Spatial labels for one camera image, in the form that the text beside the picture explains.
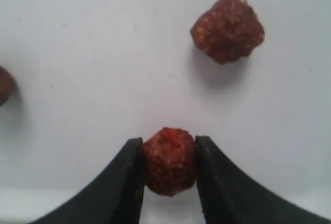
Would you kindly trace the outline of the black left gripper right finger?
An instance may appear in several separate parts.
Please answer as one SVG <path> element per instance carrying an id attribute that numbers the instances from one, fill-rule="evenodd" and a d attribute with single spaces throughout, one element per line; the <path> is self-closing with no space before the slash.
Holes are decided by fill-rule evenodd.
<path id="1" fill-rule="evenodd" d="M 330 223 L 249 177 L 208 136 L 197 136 L 197 188 L 206 223 Z"/>

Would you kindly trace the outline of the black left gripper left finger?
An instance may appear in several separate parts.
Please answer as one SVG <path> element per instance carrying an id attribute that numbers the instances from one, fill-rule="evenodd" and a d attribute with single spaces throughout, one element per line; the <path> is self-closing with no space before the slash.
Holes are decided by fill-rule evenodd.
<path id="1" fill-rule="evenodd" d="M 142 139 L 129 139 L 84 189 L 35 223 L 139 223 L 144 197 Z"/>

